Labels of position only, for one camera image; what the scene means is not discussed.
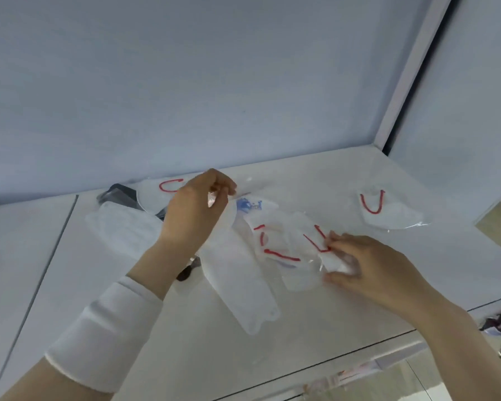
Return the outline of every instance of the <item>person's left hand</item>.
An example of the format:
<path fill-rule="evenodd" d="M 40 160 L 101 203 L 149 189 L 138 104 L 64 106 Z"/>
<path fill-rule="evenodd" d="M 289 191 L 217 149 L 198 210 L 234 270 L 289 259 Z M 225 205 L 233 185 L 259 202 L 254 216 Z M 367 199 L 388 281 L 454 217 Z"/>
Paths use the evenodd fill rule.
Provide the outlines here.
<path fill-rule="evenodd" d="M 191 257 L 208 239 L 227 206 L 228 195 L 235 194 L 236 183 L 215 169 L 189 180 L 175 194 L 163 222 L 160 241 Z M 217 192 L 208 207 L 208 193 Z"/>

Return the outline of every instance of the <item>tiled floor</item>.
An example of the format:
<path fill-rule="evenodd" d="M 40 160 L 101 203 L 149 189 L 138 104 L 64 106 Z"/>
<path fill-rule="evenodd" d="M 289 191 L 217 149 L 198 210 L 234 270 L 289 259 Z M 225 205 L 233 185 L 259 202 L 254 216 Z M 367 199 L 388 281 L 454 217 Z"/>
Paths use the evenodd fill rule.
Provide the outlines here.
<path fill-rule="evenodd" d="M 477 224 L 501 246 L 501 202 Z M 501 337 L 486 337 L 499 350 Z M 373 376 L 311 398 L 312 401 L 451 401 L 429 350 Z"/>

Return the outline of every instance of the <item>white wristband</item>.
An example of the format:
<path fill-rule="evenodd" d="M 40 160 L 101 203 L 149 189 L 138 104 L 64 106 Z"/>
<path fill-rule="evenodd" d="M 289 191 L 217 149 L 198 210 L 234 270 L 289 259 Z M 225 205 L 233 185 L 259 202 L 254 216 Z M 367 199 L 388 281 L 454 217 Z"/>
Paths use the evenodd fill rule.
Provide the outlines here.
<path fill-rule="evenodd" d="M 77 383 L 117 392 L 148 340 L 162 304 L 141 284 L 122 277 L 82 311 L 45 357 Z"/>

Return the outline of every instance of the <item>white tabletop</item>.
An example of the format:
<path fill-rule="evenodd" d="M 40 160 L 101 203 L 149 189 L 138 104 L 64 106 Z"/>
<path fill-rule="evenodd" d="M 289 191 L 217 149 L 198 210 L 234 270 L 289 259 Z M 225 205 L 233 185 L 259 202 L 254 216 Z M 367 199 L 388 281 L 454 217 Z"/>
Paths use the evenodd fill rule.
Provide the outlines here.
<path fill-rule="evenodd" d="M 0 206 L 0 371 L 75 198 Z"/>
<path fill-rule="evenodd" d="M 307 212 L 323 228 L 374 236 L 403 251 L 436 289 L 467 310 L 501 299 L 501 248 L 372 146 L 225 171 L 236 181 L 252 176 L 263 186 L 260 195 L 287 211 Z M 405 195 L 431 224 L 391 232 L 364 225 L 356 191 L 375 184 Z M 98 192 L 80 194 L 12 352 L 0 394 L 85 305 L 132 266 L 87 229 L 84 218 L 97 208 Z M 186 282 L 175 282 L 151 339 L 115 399 L 212 401 L 375 343 L 392 346 L 391 338 L 412 330 L 347 292 L 331 287 L 288 292 L 272 271 L 269 281 L 282 316 L 253 337 L 241 329 L 200 270 Z"/>

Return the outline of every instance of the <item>gray wall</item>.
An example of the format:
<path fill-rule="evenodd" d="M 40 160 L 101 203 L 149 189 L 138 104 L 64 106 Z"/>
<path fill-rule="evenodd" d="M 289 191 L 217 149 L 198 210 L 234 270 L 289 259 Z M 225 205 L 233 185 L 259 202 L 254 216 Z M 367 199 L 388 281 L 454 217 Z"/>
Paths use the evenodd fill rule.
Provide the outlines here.
<path fill-rule="evenodd" d="M 428 0 L 0 0 L 0 202 L 372 142 Z"/>
<path fill-rule="evenodd" d="M 474 222 L 501 200 L 501 0 L 462 0 L 390 157 Z"/>

